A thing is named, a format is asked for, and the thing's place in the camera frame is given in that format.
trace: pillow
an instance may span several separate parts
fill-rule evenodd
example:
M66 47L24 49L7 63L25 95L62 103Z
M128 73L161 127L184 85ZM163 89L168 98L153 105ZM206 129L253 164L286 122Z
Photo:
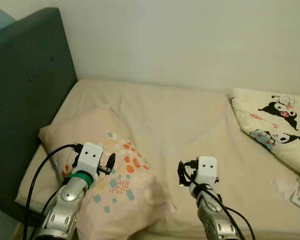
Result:
M66 121L52 123L40 129L41 139L47 153L66 144L91 142L98 144L109 132L116 132L123 138L128 137L128 127L119 120L109 105L74 116ZM62 181L72 171L72 162L77 153L64 149L52 157L57 176Z
M234 89L233 97L242 130L300 172L300 96Z
M91 142L104 148L101 165L116 153L111 174L101 173L98 184L83 200L77 222L81 240L127 238L175 210L165 187L128 139L126 129L105 105L40 130L48 153L64 144ZM61 180L71 173L76 155L65 149L52 158Z

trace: pink pillowcase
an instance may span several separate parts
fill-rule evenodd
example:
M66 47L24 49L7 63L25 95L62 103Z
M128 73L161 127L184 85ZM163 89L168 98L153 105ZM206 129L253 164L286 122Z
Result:
M80 240L127 238L174 212L166 188L129 140L127 125L108 105L46 126L39 137L48 153L65 144L100 145L103 166L116 153L111 174L101 173L84 197L77 222ZM71 173L76 155L69 149L52 158L60 179Z

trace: mattress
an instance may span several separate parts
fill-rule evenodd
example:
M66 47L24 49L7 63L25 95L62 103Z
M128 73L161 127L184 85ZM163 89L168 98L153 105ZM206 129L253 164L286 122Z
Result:
M212 156L220 178L216 191L228 207L248 218L257 239L300 240L300 208L290 201L298 174L240 130L224 92L82 79L54 121L104 104L127 123L132 140L177 208L131 239L205 239L195 199L189 188L179 186L177 168L179 161ZM45 156L40 146L21 183L18 203L24 205L31 178ZM38 178L31 208L39 211L58 185L48 164ZM234 217L249 239L245 223Z

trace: white pillow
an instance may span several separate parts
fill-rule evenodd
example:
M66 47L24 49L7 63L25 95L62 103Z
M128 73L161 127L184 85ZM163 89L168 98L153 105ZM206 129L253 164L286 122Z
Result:
M300 96L236 88L232 105L245 133L300 172Z

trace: bed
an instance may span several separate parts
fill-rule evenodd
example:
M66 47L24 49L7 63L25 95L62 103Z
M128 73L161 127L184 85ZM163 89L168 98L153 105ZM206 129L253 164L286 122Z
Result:
M46 35L54 38L54 34L49 34L52 31L51 26L58 26L55 27L55 31L61 35L57 37L60 42L56 48L49 45L49 54L47 49L44 53L40 51L42 48L36 50L36 55L45 55L50 65L43 61L38 62L38 58L34 56L32 61L27 59L35 65L34 69L37 72L33 70L32 74L26 74L28 71L24 64L17 68L20 77L3 76L2 71L0 72L1 78L4 77L7 83L13 84L14 92L23 93L28 90L33 93L24 101L20 94L17 94L13 104L6 103L9 106L7 112L10 113L6 115L6 124L17 122L23 123L24 127L16 130L15 124L12 124L9 130L0 128L0 134L5 136L0 138L0 152L6 152L2 146L17 142L17 139L21 142L20 145L15 145L11 153L5 156L0 154L1 171L6 171L6 165L14 166L9 168L9 180L4 181L0 187L0 209L23 221L21 205L27 197L27 189L34 171L46 156L43 146L36 140L39 128L48 125L52 119L55 123L64 121L109 104L127 123L134 143L168 188L177 208L173 215L133 234L131 239L205 239L202 224L197 218L195 201L187 188L178 185L177 167L181 160L206 155L218 160L218 175L221 181L216 186L217 192L221 193L228 206L240 211L249 219L257 239L300 240L300 208L290 202L299 175L240 130L226 92L140 85L103 79L81 79L76 82L59 11L46 8L35 13L32 18L38 16L41 16L40 21L43 23L35 24L34 31L40 34L47 31ZM33 41L40 42L41 37L32 39L28 46L33 45ZM58 55L55 51L59 51L59 59L64 58L65 61L57 61ZM11 55L13 51L10 50L7 54ZM60 66L51 67L51 61L53 65L56 63ZM15 64L5 62L5 68L14 68ZM25 81L24 76L37 75L40 76L41 81L38 82L41 85L36 88L29 89L29 86L34 85L30 84L37 83L32 81L31 77L26 84L21 84ZM50 92L52 85L56 88L54 92ZM45 95L48 93L50 97L47 103ZM4 114L1 113L5 113L6 108L4 102L0 103L2 116ZM14 116L16 105L21 104L27 106L22 109L23 115L31 117L27 120L11 118ZM11 160L16 156L21 164ZM58 185L52 165L46 165L34 190L31 208L40 211L45 202L42 199L48 199ZM1 192L2 187L13 189L13 192ZM245 224L240 220L238 222L243 233L249 236Z

